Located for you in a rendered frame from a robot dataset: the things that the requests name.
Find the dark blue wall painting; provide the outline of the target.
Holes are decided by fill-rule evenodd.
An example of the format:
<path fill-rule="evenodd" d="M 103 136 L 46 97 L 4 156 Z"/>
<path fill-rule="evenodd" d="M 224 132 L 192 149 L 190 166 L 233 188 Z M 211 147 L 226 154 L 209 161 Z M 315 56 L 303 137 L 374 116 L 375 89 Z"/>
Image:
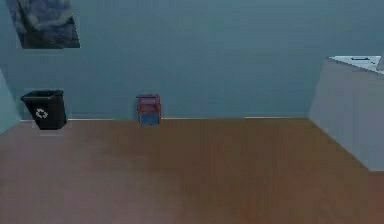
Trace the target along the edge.
<path fill-rule="evenodd" d="M 70 0 L 5 0 L 23 49 L 79 48 Z"/>

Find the grey kitchen counter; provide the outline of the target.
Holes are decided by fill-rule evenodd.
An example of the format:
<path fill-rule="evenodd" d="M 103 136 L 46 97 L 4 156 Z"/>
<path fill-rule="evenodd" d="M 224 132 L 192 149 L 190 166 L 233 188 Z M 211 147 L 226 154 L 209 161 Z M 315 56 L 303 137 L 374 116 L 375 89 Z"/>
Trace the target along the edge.
<path fill-rule="evenodd" d="M 326 58 L 309 118 L 369 170 L 384 171 L 384 58 Z"/>

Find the red and blue box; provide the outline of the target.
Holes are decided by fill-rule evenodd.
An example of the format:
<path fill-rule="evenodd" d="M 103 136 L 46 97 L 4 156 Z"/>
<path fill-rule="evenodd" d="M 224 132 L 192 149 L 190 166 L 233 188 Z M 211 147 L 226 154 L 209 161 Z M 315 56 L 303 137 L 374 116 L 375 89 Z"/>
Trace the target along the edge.
<path fill-rule="evenodd" d="M 140 125 L 161 123 L 161 101 L 159 94 L 141 94 L 137 99 L 137 115 Z"/>

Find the black recycling bin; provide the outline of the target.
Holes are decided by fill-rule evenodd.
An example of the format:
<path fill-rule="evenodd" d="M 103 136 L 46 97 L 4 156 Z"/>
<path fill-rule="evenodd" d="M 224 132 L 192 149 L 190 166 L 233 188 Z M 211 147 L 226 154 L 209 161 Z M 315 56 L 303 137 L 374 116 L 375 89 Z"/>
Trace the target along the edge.
<path fill-rule="evenodd" d="M 40 130 L 58 130 L 67 123 L 62 90 L 34 90 L 20 100 Z"/>

